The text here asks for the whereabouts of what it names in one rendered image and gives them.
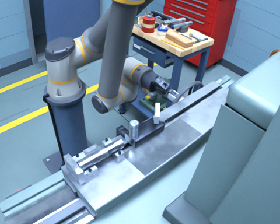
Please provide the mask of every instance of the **blue door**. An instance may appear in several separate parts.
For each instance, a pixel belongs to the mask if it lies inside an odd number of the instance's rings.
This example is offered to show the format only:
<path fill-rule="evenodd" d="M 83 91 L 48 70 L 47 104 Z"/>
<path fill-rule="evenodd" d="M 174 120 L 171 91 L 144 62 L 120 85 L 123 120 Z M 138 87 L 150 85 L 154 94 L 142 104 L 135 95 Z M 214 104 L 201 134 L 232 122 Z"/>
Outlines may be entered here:
<path fill-rule="evenodd" d="M 100 0 L 44 0 L 47 42 L 77 38 L 100 17 Z"/>

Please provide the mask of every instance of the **wooden tabletop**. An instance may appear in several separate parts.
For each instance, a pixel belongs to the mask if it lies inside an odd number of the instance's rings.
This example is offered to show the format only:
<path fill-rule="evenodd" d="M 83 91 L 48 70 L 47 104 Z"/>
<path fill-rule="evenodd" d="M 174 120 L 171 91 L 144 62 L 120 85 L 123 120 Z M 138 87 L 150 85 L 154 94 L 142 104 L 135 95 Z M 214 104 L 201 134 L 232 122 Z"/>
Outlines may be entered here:
<path fill-rule="evenodd" d="M 168 32 L 176 32 L 176 31 L 169 28 Z M 201 38 L 201 39 L 208 38 L 208 39 L 205 40 L 205 41 L 201 41 L 197 44 L 193 44 L 192 47 L 185 48 L 184 50 L 182 50 L 180 48 L 177 48 L 173 45 L 167 44 L 164 41 L 161 41 L 161 39 L 164 39 L 166 41 L 169 41 L 169 42 L 173 43 L 171 40 L 168 40 L 167 38 L 165 38 L 165 36 L 159 36 L 156 33 L 156 29 L 155 29 L 154 33 L 144 33 L 141 29 L 134 26 L 133 33 L 136 34 L 137 36 L 142 37 L 143 39 L 148 40 L 151 43 L 153 43 L 153 44 L 155 44 L 155 45 L 173 53 L 174 55 L 176 55 L 178 57 L 184 57 L 188 54 L 192 54 L 196 51 L 199 51 L 203 48 L 207 48 L 207 47 L 212 46 L 214 44 L 214 39 L 198 32 L 196 30 L 193 30 L 191 28 L 189 28 L 188 32 L 183 33 L 183 34 L 188 36 L 190 33 L 192 33 L 193 35 L 197 36 L 198 38 Z"/>

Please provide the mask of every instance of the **red tool cabinet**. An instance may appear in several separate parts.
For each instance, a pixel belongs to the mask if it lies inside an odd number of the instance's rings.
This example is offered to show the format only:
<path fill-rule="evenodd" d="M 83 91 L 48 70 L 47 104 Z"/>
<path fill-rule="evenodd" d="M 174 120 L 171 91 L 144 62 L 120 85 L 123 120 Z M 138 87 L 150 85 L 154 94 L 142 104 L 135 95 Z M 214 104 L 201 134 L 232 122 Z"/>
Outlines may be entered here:
<path fill-rule="evenodd" d="M 223 58 L 236 0 L 165 0 L 163 13 L 174 18 L 193 21 L 190 27 L 215 40 L 209 52 L 207 66 Z M 189 58 L 199 64 L 200 55 Z"/>

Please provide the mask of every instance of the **blue workbench leg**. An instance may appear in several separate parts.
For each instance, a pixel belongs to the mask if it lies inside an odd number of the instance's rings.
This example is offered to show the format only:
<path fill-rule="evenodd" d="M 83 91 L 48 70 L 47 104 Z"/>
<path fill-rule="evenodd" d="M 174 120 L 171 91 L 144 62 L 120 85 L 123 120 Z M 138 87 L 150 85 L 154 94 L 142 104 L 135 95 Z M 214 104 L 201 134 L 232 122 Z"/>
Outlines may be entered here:
<path fill-rule="evenodd" d="M 125 103 L 119 105 L 118 112 L 119 112 L 120 114 L 125 114 L 125 112 L 127 112 L 127 110 L 125 109 Z"/>
<path fill-rule="evenodd" d="M 152 68 L 152 69 L 153 69 L 153 64 L 154 64 L 154 62 L 153 62 L 153 61 L 148 60 L 148 62 L 147 62 L 147 66 L 148 66 L 148 67 L 150 67 L 150 68 Z"/>
<path fill-rule="evenodd" d="M 211 49 L 211 47 L 208 47 L 206 49 L 206 51 L 201 53 L 201 58 L 200 58 L 200 62 L 199 62 L 199 66 L 198 66 L 198 70 L 197 70 L 197 74 L 196 74 L 196 81 L 202 82 L 204 72 L 205 72 L 205 68 L 207 67 L 206 65 L 207 65 L 207 62 L 208 62 L 208 55 L 209 55 L 209 50 L 210 49 Z M 193 92 L 195 92 L 199 88 L 200 88 L 199 85 L 195 85 Z"/>
<path fill-rule="evenodd" d="M 181 75 L 181 69 L 183 67 L 183 59 L 177 56 L 174 56 L 174 64 L 173 64 L 173 71 L 171 75 L 171 81 L 170 81 L 170 87 L 177 91 L 179 88 L 180 83 L 180 75 Z M 167 101 L 166 107 L 170 107 L 172 102 Z"/>

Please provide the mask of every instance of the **black cable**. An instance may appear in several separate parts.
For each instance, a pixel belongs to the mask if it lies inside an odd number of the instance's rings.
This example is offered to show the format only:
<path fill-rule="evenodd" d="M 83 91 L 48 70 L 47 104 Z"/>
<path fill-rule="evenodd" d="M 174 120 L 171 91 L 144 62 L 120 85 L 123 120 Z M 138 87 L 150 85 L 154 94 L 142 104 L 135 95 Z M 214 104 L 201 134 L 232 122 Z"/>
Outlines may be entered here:
<path fill-rule="evenodd" d="M 47 101 L 47 97 L 49 97 L 48 93 L 46 93 L 43 96 L 43 102 L 45 102 L 48 105 L 48 109 L 49 109 L 49 112 L 50 112 L 50 116 L 51 116 L 51 119 L 52 119 L 54 131 L 55 131 L 55 135 L 56 135 L 56 139 L 57 139 L 57 144 L 58 144 L 58 147 L 59 147 L 59 152 L 60 152 L 61 159 L 62 159 L 62 163 L 61 163 L 61 165 L 62 165 L 62 164 L 65 163 L 64 158 L 63 158 L 63 151 L 62 151 L 62 148 L 61 148 L 61 143 L 60 143 L 60 139 L 59 139 L 59 135 L 58 135 L 57 126 L 56 126 L 55 118 L 54 118 L 54 115 L 53 115 L 52 107 L 51 107 L 51 104 Z"/>
<path fill-rule="evenodd" d="M 201 88 L 203 87 L 203 84 L 200 82 L 200 81 L 194 81 L 192 83 L 189 83 L 186 87 L 184 87 L 181 92 L 179 92 L 179 94 L 176 96 L 175 100 L 172 102 L 172 105 L 177 103 L 180 98 L 182 97 L 182 95 L 185 94 L 185 92 L 188 90 L 188 89 L 191 89 L 193 86 L 195 85 L 199 85 Z"/>

